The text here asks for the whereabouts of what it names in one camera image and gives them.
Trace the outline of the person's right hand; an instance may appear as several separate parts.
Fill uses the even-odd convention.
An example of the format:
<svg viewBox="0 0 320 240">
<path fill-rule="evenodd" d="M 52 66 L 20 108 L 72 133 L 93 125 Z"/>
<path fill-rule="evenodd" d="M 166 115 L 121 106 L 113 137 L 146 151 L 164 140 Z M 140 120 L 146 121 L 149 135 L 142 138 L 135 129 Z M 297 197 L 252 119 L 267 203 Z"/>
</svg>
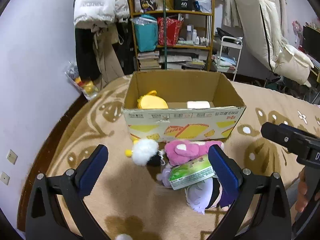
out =
<svg viewBox="0 0 320 240">
<path fill-rule="evenodd" d="M 309 203 L 309 201 L 306 198 L 308 187 L 305 181 L 305 169 L 302 169 L 302 171 L 299 173 L 299 183 L 297 190 L 298 193 L 295 209 L 299 213 L 302 213 L 306 208 L 307 204 Z"/>
</svg>

